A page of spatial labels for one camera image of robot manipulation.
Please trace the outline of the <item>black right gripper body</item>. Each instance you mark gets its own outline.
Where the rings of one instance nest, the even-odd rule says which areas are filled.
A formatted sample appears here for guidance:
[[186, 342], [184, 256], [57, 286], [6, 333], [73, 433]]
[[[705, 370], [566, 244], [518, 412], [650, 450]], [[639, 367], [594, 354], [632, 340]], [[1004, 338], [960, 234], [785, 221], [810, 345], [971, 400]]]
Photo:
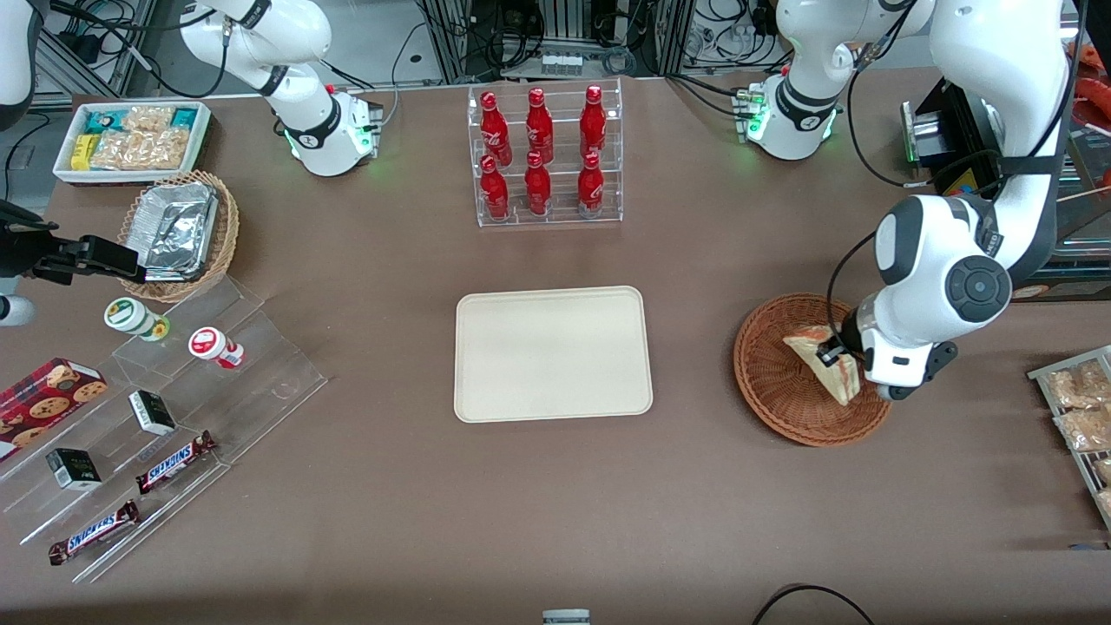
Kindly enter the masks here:
[[57, 228], [53, 222], [46, 222], [16, 203], [1, 201], [1, 278], [30, 274], [31, 278], [63, 284], [63, 278], [36, 269], [62, 246], [61, 239], [52, 233]]

